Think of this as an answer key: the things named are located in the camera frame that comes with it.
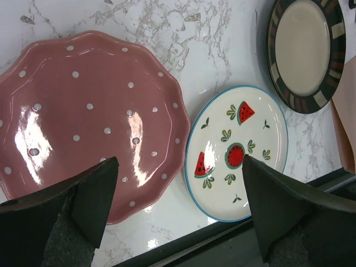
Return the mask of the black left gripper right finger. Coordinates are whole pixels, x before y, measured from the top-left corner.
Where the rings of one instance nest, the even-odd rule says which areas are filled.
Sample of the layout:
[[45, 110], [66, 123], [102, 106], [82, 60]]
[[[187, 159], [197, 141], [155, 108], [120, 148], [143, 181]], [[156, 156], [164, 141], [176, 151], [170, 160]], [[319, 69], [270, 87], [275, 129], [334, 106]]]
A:
[[322, 191], [249, 155], [242, 171], [263, 262], [355, 266], [355, 193]]

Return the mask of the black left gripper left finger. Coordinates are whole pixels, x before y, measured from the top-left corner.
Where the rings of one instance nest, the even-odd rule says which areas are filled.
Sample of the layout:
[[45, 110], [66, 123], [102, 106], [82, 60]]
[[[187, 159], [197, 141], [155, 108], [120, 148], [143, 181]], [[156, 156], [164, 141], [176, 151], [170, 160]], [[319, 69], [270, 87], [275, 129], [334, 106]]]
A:
[[118, 160], [1, 204], [1, 266], [91, 266], [115, 192]]

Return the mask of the white watermelon plate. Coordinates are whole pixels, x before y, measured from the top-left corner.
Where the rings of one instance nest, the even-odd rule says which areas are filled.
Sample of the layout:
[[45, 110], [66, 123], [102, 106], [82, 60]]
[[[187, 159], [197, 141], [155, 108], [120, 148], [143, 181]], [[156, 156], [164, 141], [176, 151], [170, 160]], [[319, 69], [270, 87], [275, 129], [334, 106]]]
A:
[[248, 85], [219, 93], [197, 116], [187, 142], [184, 173], [195, 205], [216, 221], [248, 218], [244, 157], [283, 172], [288, 145], [283, 111], [270, 94]]

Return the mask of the pink polka dot plate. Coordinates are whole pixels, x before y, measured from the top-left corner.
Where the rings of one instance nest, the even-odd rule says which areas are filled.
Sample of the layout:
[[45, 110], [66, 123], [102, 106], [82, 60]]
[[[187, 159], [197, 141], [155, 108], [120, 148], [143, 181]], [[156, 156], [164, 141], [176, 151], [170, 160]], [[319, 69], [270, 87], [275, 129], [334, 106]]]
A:
[[152, 205], [190, 131], [177, 80], [144, 46], [99, 31], [30, 44], [1, 74], [1, 188], [16, 199], [116, 157], [109, 224]]

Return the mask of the black rimmed cream plate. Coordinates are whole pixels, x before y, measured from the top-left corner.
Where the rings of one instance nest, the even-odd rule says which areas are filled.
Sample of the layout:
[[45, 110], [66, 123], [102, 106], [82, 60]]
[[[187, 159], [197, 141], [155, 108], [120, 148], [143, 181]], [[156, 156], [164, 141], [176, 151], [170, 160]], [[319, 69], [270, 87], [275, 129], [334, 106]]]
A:
[[335, 94], [345, 65], [339, 1], [275, 1], [267, 45], [270, 75], [283, 102], [298, 113], [321, 110]]

